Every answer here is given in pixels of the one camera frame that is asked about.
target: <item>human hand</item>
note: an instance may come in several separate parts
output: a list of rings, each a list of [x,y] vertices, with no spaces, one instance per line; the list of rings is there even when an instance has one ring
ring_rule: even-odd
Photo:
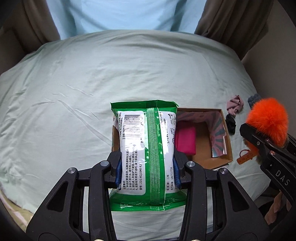
[[[276,218],[277,218],[277,213],[278,211],[281,210],[281,208],[283,207],[283,205],[285,205],[284,203],[282,203],[282,197],[283,197],[283,193],[280,192],[275,198],[274,198],[274,203],[271,205],[269,211],[267,212],[267,214],[265,215],[265,221],[267,222],[268,225],[270,225],[271,223],[275,222]],[[290,204],[290,202],[287,200],[286,203],[286,208],[289,211],[291,209],[292,205]]]

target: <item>orange fluffy pom-pom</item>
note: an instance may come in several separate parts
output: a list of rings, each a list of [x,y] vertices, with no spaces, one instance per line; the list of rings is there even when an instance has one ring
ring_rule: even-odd
[[[279,147],[284,147],[288,133],[288,114],[285,107],[274,98],[256,102],[250,111],[246,123],[256,128]],[[255,146],[248,143],[251,150]]]

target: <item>open cardboard box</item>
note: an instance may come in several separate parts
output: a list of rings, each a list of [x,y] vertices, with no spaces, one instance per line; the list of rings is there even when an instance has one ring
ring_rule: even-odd
[[[215,169],[232,161],[230,138],[220,109],[178,108],[177,122],[190,121],[196,127],[196,155],[188,156],[206,169]],[[119,133],[113,125],[112,151],[119,149]]]

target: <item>orange tag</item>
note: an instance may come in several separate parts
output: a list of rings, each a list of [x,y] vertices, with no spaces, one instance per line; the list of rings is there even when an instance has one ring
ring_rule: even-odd
[[[247,150],[247,151],[248,151],[248,152],[247,152],[246,154],[244,154],[243,156],[241,156],[241,157],[239,157],[239,158],[237,159],[237,163],[238,163],[239,165],[245,163],[245,162],[248,161],[248,160],[253,159],[253,157],[256,156],[256,154],[254,154],[252,151],[250,151],[250,150]]]

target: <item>white label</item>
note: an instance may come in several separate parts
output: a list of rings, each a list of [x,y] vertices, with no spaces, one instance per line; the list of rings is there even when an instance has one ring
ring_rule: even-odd
[[[145,179],[145,129],[143,111],[118,111],[122,180],[120,194],[143,195]]]
[[[158,115],[165,163],[165,193],[174,193],[178,191],[175,187],[173,168],[176,114],[170,111],[159,111]]]

